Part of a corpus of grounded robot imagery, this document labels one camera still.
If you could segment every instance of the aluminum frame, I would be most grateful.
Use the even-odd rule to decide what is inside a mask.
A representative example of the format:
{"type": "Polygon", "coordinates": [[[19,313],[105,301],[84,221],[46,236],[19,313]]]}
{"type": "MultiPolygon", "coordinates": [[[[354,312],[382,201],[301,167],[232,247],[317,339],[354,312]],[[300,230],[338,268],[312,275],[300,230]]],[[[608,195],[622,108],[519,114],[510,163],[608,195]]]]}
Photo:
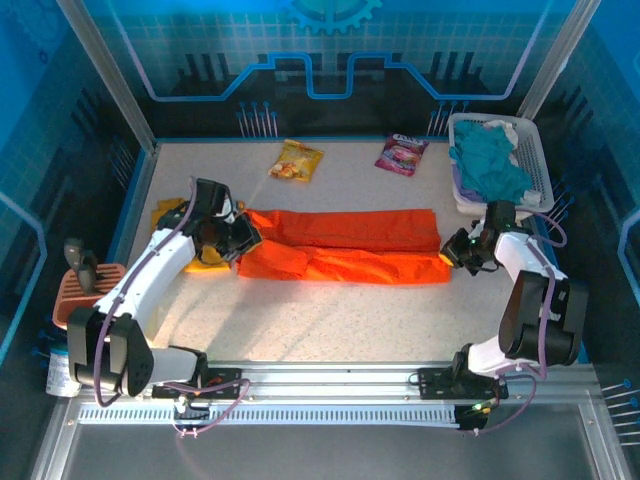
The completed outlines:
{"type": "Polygon", "coordinates": [[[93,66],[111,93],[138,143],[147,153],[156,149],[156,138],[129,89],[109,48],[82,0],[56,0],[93,66]]]}
{"type": "MultiPolygon", "coordinates": [[[[359,408],[363,405],[388,405],[407,410],[416,406],[444,406],[474,403],[473,400],[420,400],[417,386],[408,383],[418,368],[442,368],[446,362],[417,363],[215,363],[217,367],[243,369],[243,376],[254,383],[244,405],[343,405],[359,408]]],[[[530,393],[527,381],[509,382],[510,398],[504,405],[520,405],[530,393]]],[[[119,408],[134,411],[159,405],[169,406],[166,400],[152,400],[150,390],[138,398],[122,398],[119,408]]],[[[215,402],[222,407],[229,401],[215,402]]],[[[534,405],[574,405],[579,409],[591,456],[602,480],[631,479],[631,472],[617,440],[607,406],[591,365],[551,368],[546,382],[539,383],[534,405]]],[[[54,410],[36,461],[32,480],[62,478],[67,459],[80,424],[96,424],[82,415],[83,409],[95,407],[93,393],[83,389],[78,397],[60,400],[54,410]]],[[[172,419],[166,418],[170,425],[172,419]]],[[[161,421],[151,422],[154,425],[161,421]]]]}
{"type": "Polygon", "coordinates": [[[578,0],[553,42],[516,116],[533,120],[596,13],[601,0],[578,0]]]}

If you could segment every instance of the speckled tabletop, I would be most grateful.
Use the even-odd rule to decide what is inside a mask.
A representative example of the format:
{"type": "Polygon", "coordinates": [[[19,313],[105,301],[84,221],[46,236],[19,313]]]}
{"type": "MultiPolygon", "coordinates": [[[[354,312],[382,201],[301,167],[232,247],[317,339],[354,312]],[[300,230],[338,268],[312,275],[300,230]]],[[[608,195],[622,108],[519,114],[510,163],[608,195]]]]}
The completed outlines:
{"type": "MultiPolygon", "coordinates": [[[[280,142],[165,143],[131,259],[151,235],[161,199],[189,196],[189,175],[229,185],[251,208],[366,211],[430,208],[446,241],[472,218],[456,211],[447,145],[427,147],[409,178],[373,163],[381,141],[309,142],[325,151],[311,183],[276,180],[267,170],[280,142]]],[[[279,282],[234,272],[180,274],[158,307],[164,323],[154,343],[206,350],[217,360],[450,360],[468,342],[495,335],[511,292],[507,273],[454,271],[447,285],[389,287],[279,282]]]]}

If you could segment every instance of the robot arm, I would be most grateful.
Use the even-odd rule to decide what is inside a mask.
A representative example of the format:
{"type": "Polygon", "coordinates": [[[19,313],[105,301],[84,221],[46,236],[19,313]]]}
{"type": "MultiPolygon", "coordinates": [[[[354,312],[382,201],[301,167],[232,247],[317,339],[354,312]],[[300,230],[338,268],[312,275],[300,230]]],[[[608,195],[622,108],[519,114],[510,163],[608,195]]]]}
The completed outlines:
{"type": "Polygon", "coordinates": [[[444,245],[441,257],[454,268],[467,268],[471,275],[487,271],[485,265],[494,262],[504,266],[514,282],[498,335],[463,348],[454,359],[454,369],[495,378],[508,370],[537,365],[542,321],[546,322],[546,366],[575,361],[587,290],[555,268],[531,233],[516,225],[513,203],[489,203],[484,221],[470,234],[460,229],[444,245]],[[545,309],[543,303],[550,288],[550,305],[545,309]]]}
{"type": "Polygon", "coordinates": [[[224,260],[232,261],[260,243],[261,238],[247,214],[239,212],[225,185],[198,179],[192,211],[186,221],[185,210],[186,204],[160,219],[144,253],[93,308],[77,308],[72,312],[67,336],[69,368],[74,380],[94,384],[99,333],[109,312],[117,306],[111,312],[109,342],[101,356],[103,389],[136,396],[149,384],[206,383],[204,353],[179,347],[149,347],[146,337],[157,331],[152,325],[153,310],[176,275],[195,256],[200,256],[204,246],[213,246],[224,260]],[[181,223],[180,231],[174,234],[181,223]]]}

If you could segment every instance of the snack bag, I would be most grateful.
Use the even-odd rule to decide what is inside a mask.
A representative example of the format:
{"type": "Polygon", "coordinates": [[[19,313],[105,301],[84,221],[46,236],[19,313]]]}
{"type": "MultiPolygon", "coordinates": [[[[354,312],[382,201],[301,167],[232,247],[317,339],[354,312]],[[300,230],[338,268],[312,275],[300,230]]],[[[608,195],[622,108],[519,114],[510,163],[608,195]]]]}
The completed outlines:
{"type": "Polygon", "coordinates": [[[387,137],[376,167],[411,177],[429,142],[395,133],[387,137]]]}
{"type": "Polygon", "coordinates": [[[278,161],[269,170],[269,175],[275,178],[295,178],[301,182],[309,182],[322,157],[324,152],[309,148],[295,140],[286,139],[278,161]]]}

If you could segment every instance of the gear logo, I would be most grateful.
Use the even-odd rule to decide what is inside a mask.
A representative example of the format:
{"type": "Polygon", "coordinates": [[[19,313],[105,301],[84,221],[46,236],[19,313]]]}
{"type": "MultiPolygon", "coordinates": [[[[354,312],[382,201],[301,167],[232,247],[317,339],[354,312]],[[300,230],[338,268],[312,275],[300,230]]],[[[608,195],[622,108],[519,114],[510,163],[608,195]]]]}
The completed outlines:
{"type": "Polygon", "coordinates": [[[336,31],[347,33],[348,27],[360,28],[363,20],[371,19],[374,8],[382,0],[280,0],[280,6],[297,20],[301,28],[310,27],[313,33],[336,31]]]}

